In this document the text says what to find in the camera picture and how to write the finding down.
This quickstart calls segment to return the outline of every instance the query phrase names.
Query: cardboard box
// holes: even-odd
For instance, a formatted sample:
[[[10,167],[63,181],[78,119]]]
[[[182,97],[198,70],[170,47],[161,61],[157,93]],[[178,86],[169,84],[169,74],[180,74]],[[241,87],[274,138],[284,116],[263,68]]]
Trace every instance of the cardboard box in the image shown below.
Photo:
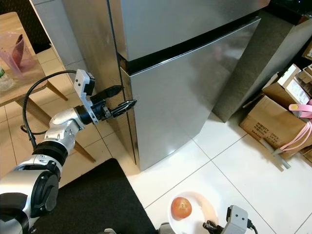
[[[295,79],[300,71],[293,64],[282,77],[275,74],[262,89],[263,93],[286,109],[294,103],[307,104],[310,97]]]
[[[256,140],[263,138],[277,149],[292,141],[305,124],[304,121],[298,119],[275,101],[263,96],[241,122],[240,127]],[[283,153],[282,156],[289,158],[310,145],[312,145],[312,135],[302,146]]]
[[[303,82],[305,82],[305,83],[312,82],[312,67],[311,67],[311,65],[304,68],[303,71],[298,74],[298,77],[301,80],[303,80]]]
[[[300,153],[310,162],[312,162],[312,146],[308,146],[302,150],[300,150]]]
[[[310,44],[308,45],[307,49],[305,50],[305,52],[303,52],[302,57],[312,60],[312,41],[310,42]]]

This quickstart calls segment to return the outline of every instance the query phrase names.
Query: refrigerator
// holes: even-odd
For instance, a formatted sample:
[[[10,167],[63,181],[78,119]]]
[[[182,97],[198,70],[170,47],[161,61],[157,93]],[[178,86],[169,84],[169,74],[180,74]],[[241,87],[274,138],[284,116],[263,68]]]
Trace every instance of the refrigerator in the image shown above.
[[[141,170],[200,132],[269,1],[63,0],[96,89],[137,100],[110,124]]]

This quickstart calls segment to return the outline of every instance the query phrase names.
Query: black floor mat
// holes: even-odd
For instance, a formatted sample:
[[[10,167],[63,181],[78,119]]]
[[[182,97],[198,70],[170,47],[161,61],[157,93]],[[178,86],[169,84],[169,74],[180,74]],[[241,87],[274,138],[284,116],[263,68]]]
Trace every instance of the black floor mat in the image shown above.
[[[110,159],[59,190],[56,208],[36,234],[154,234],[151,221],[117,160]]]

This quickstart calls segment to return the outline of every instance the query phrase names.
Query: grout line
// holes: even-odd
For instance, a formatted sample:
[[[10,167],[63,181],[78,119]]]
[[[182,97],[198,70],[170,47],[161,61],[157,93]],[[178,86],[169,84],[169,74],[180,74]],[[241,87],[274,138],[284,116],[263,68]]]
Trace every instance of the grout line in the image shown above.
[[[148,206],[144,207],[144,209],[148,208],[150,205],[152,205],[153,203],[155,203],[156,201],[158,201],[161,197],[163,197],[165,194],[167,194],[168,192],[170,192],[172,189],[174,189],[176,186],[178,186],[180,183],[182,183],[183,181],[185,181],[188,177],[190,177],[191,175],[193,175],[195,172],[197,172],[199,169],[201,169],[202,167],[206,166],[209,162],[211,162],[211,159],[209,159],[208,162],[206,162],[204,165],[200,166],[199,168],[197,168],[194,172],[192,172],[191,174],[189,174],[187,177],[185,177],[183,180],[181,180],[178,184],[176,184],[175,186],[173,186],[171,189],[169,189],[167,192],[165,192],[164,194],[162,194],[161,196],[159,196],[159,198],[157,198],[155,201],[153,201],[151,204],[149,204]]]
[[[222,154],[224,151],[226,151],[227,149],[229,149],[232,145],[234,145],[235,143],[237,143],[238,141],[240,141],[242,138],[244,138],[248,133],[246,133],[244,136],[242,136],[240,139],[238,139],[237,141],[235,141],[233,144],[231,144],[229,147],[225,148],[224,150],[222,150],[219,154],[217,154],[216,156],[214,156],[213,158],[210,158],[206,153],[205,151],[195,142],[195,144],[202,150],[202,152],[210,159],[210,160],[213,160],[215,159],[217,156],[219,156],[220,154]]]
[[[47,61],[44,61],[43,63],[40,63],[40,65],[42,66],[43,64],[47,63],[47,62],[51,62],[53,60],[56,60],[58,59],[57,57],[53,58],[53,59],[50,59],[50,60],[47,60]]]
[[[109,154],[111,155],[112,158],[114,158],[113,155],[112,155],[112,153],[111,153],[111,151],[109,150],[108,146],[106,145],[106,143],[105,143],[105,141],[104,141],[104,138],[105,138],[105,137],[109,136],[110,134],[113,134],[114,132],[108,134],[108,135],[105,136],[105,137],[102,137],[102,135],[101,135],[101,133],[99,132],[98,128],[97,128],[96,126],[95,126],[95,128],[97,129],[97,132],[98,132],[98,134],[100,135],[100,137],[101,137],[101,139],[102,139],[102,141],[103,141],[105,147],[107,148]]]
[[[108,135],[102,137],[102,139],[104,140],[104,138],[108,137],[109,135],[111,135],[111,134],[113,134],[113,133],[115,133],[115,132],[112,132],[112,133],[110,133],[110,134],[108,134]]]
[[[64,67],[66,67],[66,66],[69,66],[69,65],[72,65],[72,64],[74,64],[74,63],[81,62],[81,61],[84,61],[84,59],[82,58],[82,59],[81,59],[81,60],[79,60],[79,61],[76,61],[76,62],[71,62],[71,63],[68,63],[68,64],[63,64],[63,65],[64,65]]]
[[[11,139],[11,144],[12,144],[12,148],[13,148],[13,153],[14,153],[14,158],[15,158],[15,162],[16,162],[16,165],[18,164],[17,160],[16,160],[16,155],[15,155],[15,150],[14,150],[14,145],[13,145],[13,140],[12,140],[12,135],[11,135],[11,130],[10,130],[10,125],[9,125],[9,121],[8,121],[8,116],[6,114],[6,109],[5,109],[5,106],[4,106],[4,110],[5,110],[5,115],[6,115],[6,121],[7,121],[7,124],[8,124],[8,128],[9,128],[9,133],[10,133],[10,139]]]
[[[256,211],[256,213],[262,218],[262,220],[271,228],[271,230],[276,234],[276,232],[273,230],[273,228],[267,223],[267,221],[261,216],[261,214],[253,207],[253,205],[246,199],[246,197],[238,190],[238,188],[229,180],[229,178],[221,171],[220,168],[218,168],[219,171],[224,175],[224,177],[227,178],[227,180],[234,186],[234,188],[239,192],[239,194],[242,195],[242,197],[247,201],[247,203]]]
[[[94,143],[98,142],[99,140],[103,140],[103,139],[102,139],[102,138],[100,138],[100,139],[98,139],[98,140],[96,140],[96,141],[94,141],[94,142],[92,142],[92,143],[90,143],[90,144],[88,144],[88,145],[84,146],[84,147],[83,147],[83,149],[86,149],[86,148],[87,148],[87,147],[89,147],[90,145],[92,145],[92,144],[94,144]],[[75,153],[78,153],[78,154],[79,154],[79,152],[76,150],[74,153],[69,154],[68,156],[71,156],[71,155],[73,155],[73,154],[75,154]]]
[[[48,0],[48,1],[40,2],[40,3],[34,4],[34,6],[38,6],[38,5],[41,5],[41,4],[44,4],[47,2],[51,2],[51,1],[55,1],[55,0]]]
[[[74,90],[72,93],[66,94],[65,96],[68,97],[69,95],[71,95],[71,94],[73,94],[73,93],[75,93],[75,90]],[[51,103],[51,102],[56,101],[56,100],[59,100],[59,99],[61,99],[61,98],[58,97],[57,99],[54,99],[54,100],[48,101],[48,102],[46,102],[46,103],[43,103],[43,104],[39,105],[39,107],[42,107],[42,106],[45,105],[45,104]],[[9,120],[9,119],[15,118],[15,117],[17,117],[17,116],[12,116],[12,117],[10,117],[10,118],[8,118],[8,116],[6,116],[6,118],[7,118],[7,120]]]
[[[3,105],[3,106],[1,106],[1,107],[3,107],[3,109],[4,109],[4,112],[5,112],[5,120],[3,120],[3,121],[0,121],[0,123],[2,123],[2,122],[5,122],[5,121],[8,121],[8,115],[6,114],[6,109],[5,109],[5,105]]]
[[[242,136],[240,139],[238,139],[236,142],[238,142],[239,140],[241,140],[242,138],[244,138],[247,135],[247,133]],[[203,149],[195,142],[195,144],[200,148],[200,150],[206,155],[206,153],[203,151]],[[217,154],[215,157],[217,157],[218,155],[220,155],[221,153],[223,153],[224,151],[226,151],[228,148],[230,148],[232,145],[230,145],[229,147],[227,147],[225,150],[223,150],[222,152],[220,152],[219,154]],[[184,180],[186,180],[188,177],[190,177],[192,174],[194,174],[195,172],[197,172],[199,169],[201,169],[203,166],[205,166],[207,163],[209,163],[210,161],[212,161],[215,157],[213,157],[212,159],[209,158],[208,155],[206,155],[207,158],[209,159],[208,162],[206,162],[204,165],[202,165],[201,167],[199,167],[196,171],[194,171],[193,173],[191,173],[190,175],[188,175],[186,178],[184,178],[183,180],[181,180],[178,184],[176,184],[175,186],[173,186],[170,190],[172,190],[173,188],[175,188],[177,185],[179,185],[181,182],[183,182]],[[145,207],[144,209],[148,208],[150,205],[152,205],[153,203],[155,203],[157,200],[159,200],[162,196],[164,196],[166,193],[168,193],[170,190],[168,190],[167,192],[165,192],[163,195],[161,195],[159,198],[157,198],[155,201],[153,201],[151,204],[149,204],[147,207]]]
[[[299,231],[299,229],[303,226],[303,224],[310,218],[310,216],[312,215],[312,213],[306,218],[306,220],[304,220],[304,222],[300,225],[300,227],[297,229],[297,231]]]
[[[113,157],[113,154],[112,154],[112,153],[111,153],[111,151],[109,150],[109,148],[108,148],[108,146],[107,146],[107,144],[105,143],[105,141],[104,141],[104,139],[103,139],[103,138],[102,138],[102,140],[103,140],[104,145],[106,146],[106,148],[107,148],[108,152],[111,154],[111,157],[117,160],[117,158]]]
[[[109,151],[109,149],[108,149],[107,145],[105,144],[104,139],[101,139],[101,140],[103,141],[103,143],[104,143],[105,147],[107,148],[107,151],[108,151],[108,152],[109,152],[109,154],[111,155],[111,158],[113,158],[113,155],[112,155],[112,153]]]

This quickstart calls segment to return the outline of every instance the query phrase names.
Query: refrigerator door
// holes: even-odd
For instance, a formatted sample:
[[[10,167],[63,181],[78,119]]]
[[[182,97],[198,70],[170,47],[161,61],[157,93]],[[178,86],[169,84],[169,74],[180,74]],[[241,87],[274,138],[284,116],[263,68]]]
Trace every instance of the refrigerator door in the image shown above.
[[[270,0],[109,0],[117,50],[127,61],[239,19]]]
[[[141,170],[200,132],[259,21],[137,74],[122,70],[124,84],[138,100],[134,119]]]

